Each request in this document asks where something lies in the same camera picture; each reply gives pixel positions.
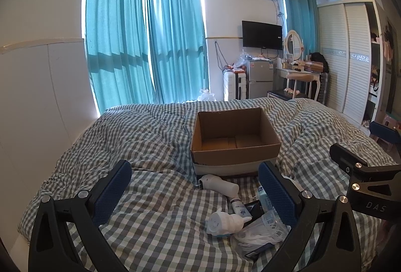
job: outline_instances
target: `gingham fabric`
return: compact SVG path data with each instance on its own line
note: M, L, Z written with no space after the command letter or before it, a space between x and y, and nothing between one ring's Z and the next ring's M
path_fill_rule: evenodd
M330 160L338 142L371 165L394 161L370 138L334 111L308 99L283 102L273 98L231 102L127 105L111 108L63 154L54 173L33 198L19 224L30 239L35 214L44 195L70 198L90 189L120 159L132 164L132 179L108 224L100 227L129 271L261 271L275 249L256 262L241 257L229 238L207 235L207 217L218 208L233 213L227 198L196 190L190 142L198 111L263 108L282 141L277 162L281 173L298 181L318 198L346 194L348 176ZM256 177L232 179L243 202L254 200ZM355 213L362 262L374 256L380 220ZM70 226L84 265L94 267ZM308 261L318 226L297 268Z

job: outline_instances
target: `oval mirror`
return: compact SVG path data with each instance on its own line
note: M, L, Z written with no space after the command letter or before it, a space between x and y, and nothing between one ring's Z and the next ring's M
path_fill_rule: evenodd
M285 51L292 56L293 60L298 60L302 55L302 41L298 33L294 30L288 32L284 41Z

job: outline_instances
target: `gray refrigerator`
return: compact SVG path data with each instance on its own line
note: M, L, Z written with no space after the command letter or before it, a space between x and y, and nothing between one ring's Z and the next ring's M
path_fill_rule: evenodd
M273 90L273 62L250 60L247 62L247 98L265 98Z

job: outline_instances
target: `curtain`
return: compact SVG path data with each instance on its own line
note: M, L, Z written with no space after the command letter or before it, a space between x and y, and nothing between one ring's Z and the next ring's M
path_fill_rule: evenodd
M196 100L208 88L201 0L147 0L154 85L160 103Z
M86 0L85 33L99 111L153 103L142 0Z
M287 30L295 30L304 42L304 57L320 52L319 12L316 0L285 0Z

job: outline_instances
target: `bed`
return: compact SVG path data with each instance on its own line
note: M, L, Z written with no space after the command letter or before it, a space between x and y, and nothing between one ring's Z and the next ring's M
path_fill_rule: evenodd
M198 111L263 108L282 141L277 158L280 172L298 181L318 198L346 194L348 176L329 157L338 142L370 165L394 161L370 138L333 110L309 99L284 102L274 98L231 102L126 105L107 110L66 151L51 177L43 182L18 227L30 239L40 199L69 198L90 189L118 162L132 164L132 179L108 224L100 227L113 251L130 271L260 271L278 247L257 259L244 259L229 238L207 235L207 217L219 207L233 213L227 198L194 187L196 176L190 142ZM231 178L243 202L255 199L257 177ZM375 254L380 220L354 213L366 267ZM308 261L318 238L316 225L298 262ZM73 224L72 238L86 268L94 267Z

